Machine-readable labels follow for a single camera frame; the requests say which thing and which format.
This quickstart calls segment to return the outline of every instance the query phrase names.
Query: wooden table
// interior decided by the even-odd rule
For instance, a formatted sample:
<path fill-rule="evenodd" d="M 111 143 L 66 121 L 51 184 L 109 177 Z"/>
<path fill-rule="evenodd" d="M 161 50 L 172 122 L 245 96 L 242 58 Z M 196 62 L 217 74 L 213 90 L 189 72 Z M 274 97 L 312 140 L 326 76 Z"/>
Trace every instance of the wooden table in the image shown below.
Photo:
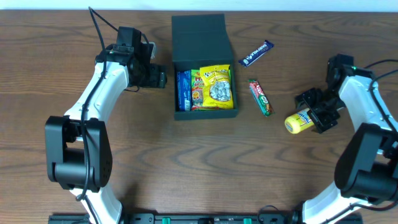
<path fill-rule="evenodd" d="M 325 88 L 327 60 L 355 56 L 363 67 L 398 58 L 398 14 L 226 12 L 236 61 L 264 39 L 274 49 L 248 68 L 236 63 L 234 119 L 174 121 L 171 15 L 199 12 L 100 11 L 156 42 L 155 63 L 169 66 L 166 89 L 124 92 L 109 119 L 110 182 L 132 211 L 256 213 L 267 204 L 290 210 L 333 181 L 354 130 L 347 110 L 323 134 L 293 135 L 284 119 L 294 96 Z M 100 22 L 106 44 L 116 33 Z M 0 223 L 46 223 L 53 213 L 82 213 L 74 196 L 47 178 L 44 124 L 85 89 L 101 50 L 88 11 L 0 11 Z M 378 75 L 397 68 L 380 65 Z M 247 79 L 257 78 L 276 114 L 263 117 Z M 398 76 L 381 82 L 394 115 Z M 366 223 L 398 223 L 398 212 L 362 211 Z"/>

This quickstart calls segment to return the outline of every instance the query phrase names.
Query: yellow cylindrical container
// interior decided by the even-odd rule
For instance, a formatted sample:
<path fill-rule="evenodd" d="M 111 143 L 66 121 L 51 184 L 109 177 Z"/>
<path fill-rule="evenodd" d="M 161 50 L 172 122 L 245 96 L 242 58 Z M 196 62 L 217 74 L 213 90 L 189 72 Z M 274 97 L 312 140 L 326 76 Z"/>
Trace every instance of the yellow cylindrical container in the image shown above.
<path fill-rule="evenodd" d="M 288 116 L 285 120 L 286 129 L 292 134 L 297 134 L 313 126 L 313 121 L 307 114 L 307 111 L 309 110 L 309 108 L 305 108 L 304 110 L 295 113 L 292 116 Z"/>

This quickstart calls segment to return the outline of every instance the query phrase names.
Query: open dark green box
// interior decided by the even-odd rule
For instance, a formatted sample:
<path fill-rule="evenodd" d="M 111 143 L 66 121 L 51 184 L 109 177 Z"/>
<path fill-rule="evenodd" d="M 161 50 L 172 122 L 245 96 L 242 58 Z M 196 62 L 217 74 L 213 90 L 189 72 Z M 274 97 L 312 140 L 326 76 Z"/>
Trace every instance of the open dark green box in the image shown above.
<path fill-rule="evenodd" d="M 234 57 L 225 29 L 224 14 L 172 16 L 174 98 L 176 120 L 234 118 L 238 115 L 234 78 Z M 179 111 L 177 72 L 209 65 L 230 65 L 232 110 Z"/>

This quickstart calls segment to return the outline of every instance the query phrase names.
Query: white wall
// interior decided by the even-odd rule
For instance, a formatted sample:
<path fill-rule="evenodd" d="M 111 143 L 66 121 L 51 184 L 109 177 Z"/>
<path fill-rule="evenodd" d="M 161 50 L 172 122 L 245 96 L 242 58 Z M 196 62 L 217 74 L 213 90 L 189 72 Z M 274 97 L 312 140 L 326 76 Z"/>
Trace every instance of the white wall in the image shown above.
<path fill-rule="evenodd" d="M 0 9 L 398 12 L 398 0 L 0 0 Z"/>

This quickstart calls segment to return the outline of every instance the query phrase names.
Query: blue snack package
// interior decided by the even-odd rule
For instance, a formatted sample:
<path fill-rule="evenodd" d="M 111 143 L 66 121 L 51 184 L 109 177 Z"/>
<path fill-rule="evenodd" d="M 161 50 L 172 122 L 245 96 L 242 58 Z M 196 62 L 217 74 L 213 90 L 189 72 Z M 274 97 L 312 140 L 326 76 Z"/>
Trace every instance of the blue snack package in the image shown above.
<path fill-rule="evenodd" d="M 178 108 L 191 110 L 191 71 L 177 72 Z"/>
<path fill-rule="evenodd" d="M 257 50 L 255 50 L 254 52 L 249 54 L 246 58 L 239 60 L 238 62 L 241 65 L 248 67 L 249 65 L 251 65 L 257 59 L 259 59 L 261 56 L 263 56 L 267 51 L 269 51 L 273 47 L 274 47 L 274 44 L 269 42 L 268 40 L 266 40 L 266 41 L 264 41 L 264 43 L 262 43 L 262 45 Z"/>

